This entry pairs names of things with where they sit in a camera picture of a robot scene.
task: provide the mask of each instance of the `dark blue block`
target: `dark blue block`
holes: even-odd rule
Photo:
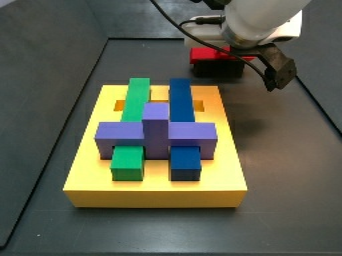
[[[189,79],[169,79],[169,121],[195,122]]]
[[[172,78],[169,80],[169,121],[195,122],[189,79]],[[169,148],[171,181],[199,180],[200,176],[200,151],[199,147]]]
[[[171,181],[193,181],[200,176],[199,147],[171,147]]]

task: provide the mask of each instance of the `dark green block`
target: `dark green block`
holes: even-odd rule
[[[141,146],[118,146],[110,162],[112,180],[141,181],[144,172],[144,149]]]

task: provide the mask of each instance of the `green rectangular block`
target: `green rectangular block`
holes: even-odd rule
[[[149,100],[149,78],[130,78],[121,115],[124,122],[140,122],[144,104]],[[141,181],[144,149],[141,146],[116,146],[110,162],[112,180]]]
[[[141,181],[144,174],[144,148],[141,146],[114,147],[110,162],[112,180]]]
[[[149,100],[149,78],[130,78],[121,121],[140,122],[144,104]]]

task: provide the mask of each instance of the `toy block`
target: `toy block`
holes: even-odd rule
[[[121,115],[122,122],[140,122],[142,117],[144,103],[149,99],[149,79],[148,78],[130,78],[129,86],[125,95],[124,109]],[[126,177],[132,177],[132,180],[142,179],[142,159],[144,150],[141,146],[125,147],[116,146],[113,149],[113,158],[110,162],[112,179],[126,180]],[[121,164],[126,161],[134,163],[136,169],[132,169],[129,165]]]
[[[168,159],[168,104],[145,103],[142,113],[145,159]]]
[[[200,159],[213,159],[217,142],[213,123],[171,122],[168,126],[169,146],[199,146]]]
[[[169,120],[171,122],[195,122],[189,79],[173,78],[169,80]],[[200,173],[199,147],[169,147],[171,181]]]
[[[141,181],[142,170],[142,147],[120,146],[112,155],[110,171],[113,180]]]
[[[252,61],[255,57],[244,56],[241,57],[247,61]],[[208,47],[195,47],[189,50],[189,64],[196,64],[197,61],[207,60],[236,60],[235,57],[227,55],[225,53],[217,52],[216,50]]]
[[[171,147],[171,181],[196,181],[200,174],[199,147]]]
[[[101,160],[112,158],[114,146],[142,146],[144,133],[141,122],[100,122],[94,142]]]
[[[169,79],[169,120],[195,122],[189,79]]]
[[[130,78],[121,121],[140,122],[144,104],[149,99],[149,78]]]

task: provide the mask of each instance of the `purple cross block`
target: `purple cross block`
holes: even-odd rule
[[[168,159],[168,103],[145,103],[142,112],[145,159]]]
[[[144,134],[141,122],[100,122],[94,142],[101,160],[112,159],[113,146],[142,146]]]
[[[215,123],[169,122],[169,146],[199,146],[200,159],[213,159],[217,142]]]

